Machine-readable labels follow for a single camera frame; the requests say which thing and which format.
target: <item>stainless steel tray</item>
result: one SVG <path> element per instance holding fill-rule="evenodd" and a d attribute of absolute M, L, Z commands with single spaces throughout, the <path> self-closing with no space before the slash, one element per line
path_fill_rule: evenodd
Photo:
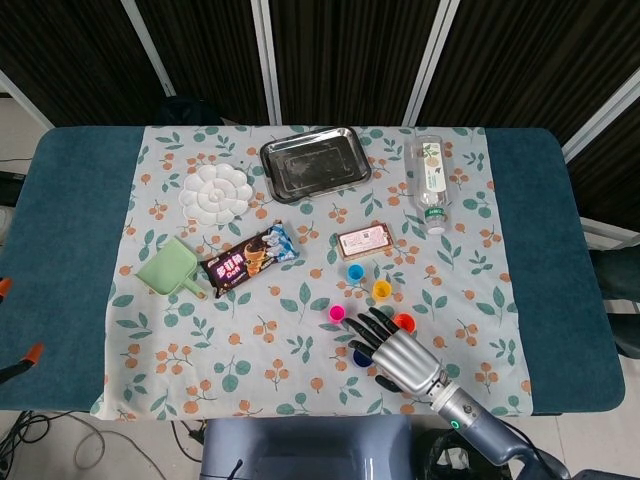
<path fill-rule="evenodd" d="M 260 149 L 271 196 L 281 203 L 359 185 L 371 167 L 351 128 L 324 128 L 267 143 Z"/>

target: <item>robotic hand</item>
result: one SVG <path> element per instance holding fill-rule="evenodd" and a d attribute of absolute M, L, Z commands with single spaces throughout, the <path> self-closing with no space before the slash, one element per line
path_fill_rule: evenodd
<path fill-rule="evenodd" d="M 518 476 L 521 480 L 571 478 L 560 461 L 532 448 L 452 382 L 440 362 L 422 344 L 380 310 L 371 307 L 369 311 L 375 319 L 358 314 L 362 323 L 351 318 L 344 322 L 368 344 L 352 340 L 349 346 L 370 358 L 386 374 L 376 376 L 378 384 L 392 392 L 427 396 L 431 408 L 491 463 L 504 465 L 512 458 L 522 461 L 524 468 Z"/>

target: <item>green plastic scoop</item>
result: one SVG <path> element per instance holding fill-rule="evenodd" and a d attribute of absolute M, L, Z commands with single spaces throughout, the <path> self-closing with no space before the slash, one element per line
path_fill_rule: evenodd
<path fill-rule="evenodd" d="M 197 266 L 196 256 L 180 240 L 172 238 L 136 273 L 136 277 L 160 295 L 170 295 L 180 287 L 185 287 L 204 300 L 207 294 L 191 280 Z"/>

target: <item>ice cream package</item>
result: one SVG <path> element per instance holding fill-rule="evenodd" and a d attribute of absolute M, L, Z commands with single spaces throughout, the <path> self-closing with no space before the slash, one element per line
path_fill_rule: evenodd
<path fill-rule="evenodd" d="M 282 223 L 275 223 L 200 265 L 209 277 L 216 298 L 220 298 L 274 263 L 295 260 L 299 256 Z"/>

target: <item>floral tablecloth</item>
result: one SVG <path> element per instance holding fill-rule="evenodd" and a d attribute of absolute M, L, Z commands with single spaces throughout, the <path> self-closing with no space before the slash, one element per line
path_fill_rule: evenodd
<path fill-rule="evenodd" d="M 406 311 L 417 338 L 455 379 L 497 415 L 532 412 L 531 384 L 501 237 L 491 162 L 482 128 L 356 128 L 373 169 L 357 188 L 282 205 L 271 199 L 260 147 L 309 127 L 148 127 L 132 179 L 106 310 L 105 387 L 92 413 L 103 419 L 174 420 L 226 416 L 430 413 L 425 399 L 381 389 L 376 367 L 360 368 L 354 334 L 328 322 L 340 303 L 354 315 L 388 279 L 387 313 Z M 440 135 L 451 204 L 448 229 L 425 235 L 412 203 L 405 142 Z M 178 202 L 199 166 L 229 163 L 255 195 L 224 226 L 202 227 Z M 205 301 L 181 290 L 153 293 L 134 276 L 173 236 L 202 259 L 282 219 L 298 260 L 272 266 L 220 299 L 203 272 Z M 346 281 L 336 233 L 387 223 L 389 255 L 362 259 L 361 283 Z"/>

